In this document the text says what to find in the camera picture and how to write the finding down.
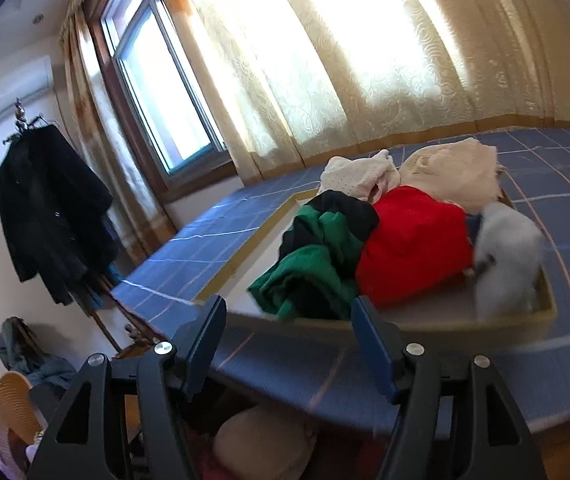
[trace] black coat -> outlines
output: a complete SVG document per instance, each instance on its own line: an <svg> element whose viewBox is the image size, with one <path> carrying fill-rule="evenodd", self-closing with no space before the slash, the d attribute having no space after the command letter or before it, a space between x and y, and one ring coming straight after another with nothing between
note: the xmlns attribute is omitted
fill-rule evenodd
<svg viewBox="0 0 570 480"><path fill-rule="evenodd" d="M112 196L55 126L25 131L0 166L0 216L18 278L40 274L57 303L118 253Z"/></svg>

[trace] air conditioner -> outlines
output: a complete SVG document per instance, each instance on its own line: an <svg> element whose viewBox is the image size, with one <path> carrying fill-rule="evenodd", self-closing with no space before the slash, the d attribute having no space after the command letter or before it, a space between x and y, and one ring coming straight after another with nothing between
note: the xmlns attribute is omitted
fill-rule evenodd
<svg viewBox="0 0 570 480"><path fill-rule="evenodd" d="M9 111L14 111L16 98L25 105L53 87L54 76L49 56L24 63L3 75L0 77L0 119Z"/></svg>

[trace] silver bolt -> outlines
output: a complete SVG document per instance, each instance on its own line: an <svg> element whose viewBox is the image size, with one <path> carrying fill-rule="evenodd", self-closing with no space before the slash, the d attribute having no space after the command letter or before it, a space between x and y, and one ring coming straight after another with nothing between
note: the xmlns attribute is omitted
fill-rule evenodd
<svg viewBox="0 0 570 480"><path fill-rule="evenodd" d="M87 358L87 364L89 366L98 366L105 362L105 356L103 354L92 354Z"/></svg>
<svg viewBox="0 0 570 480"><path fill-rule="evenodd" d="M165 355L172 351L172 344L169 341L161 341L154 347L154 352L158 355Z"/></svg>
<svg viewBox="0 0 570 480"><path fill-rule="evenodd" d="M491 363L492 362L489 361L489 358L485 357L484 355L477 355L476 357L474 357L474 364L481 368L489 368L489 365Z"/></svg>
<svg viewBox="0 0 570 480"><path fill-rule="evenodd" d="M425 347L420 343L409 343L405 350L407 350L408 354L419 356L425 353Z"/></svg>

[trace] green clothing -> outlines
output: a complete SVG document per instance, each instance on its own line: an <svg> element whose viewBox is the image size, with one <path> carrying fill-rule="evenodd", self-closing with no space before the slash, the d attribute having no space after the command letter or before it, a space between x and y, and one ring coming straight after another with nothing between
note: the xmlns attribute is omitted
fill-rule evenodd
<svg viewBox="0 0 570 480"><path fill-rule="evenodd" d="M283 234L277 263L248 291L280 319L349 319L356 265L377 224L368 203L325 191L302 206Z"/></svg>

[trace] window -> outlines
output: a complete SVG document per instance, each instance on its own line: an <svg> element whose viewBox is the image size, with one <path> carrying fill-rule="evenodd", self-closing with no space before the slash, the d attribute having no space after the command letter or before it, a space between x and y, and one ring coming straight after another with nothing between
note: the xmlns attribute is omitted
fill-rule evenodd
<svg viewBox="0 0 570 480"><path fill-rule="evenodd" d="M229 162L163 1L110 0L102 28L120 85L164 179L184 182Z"/></svg>

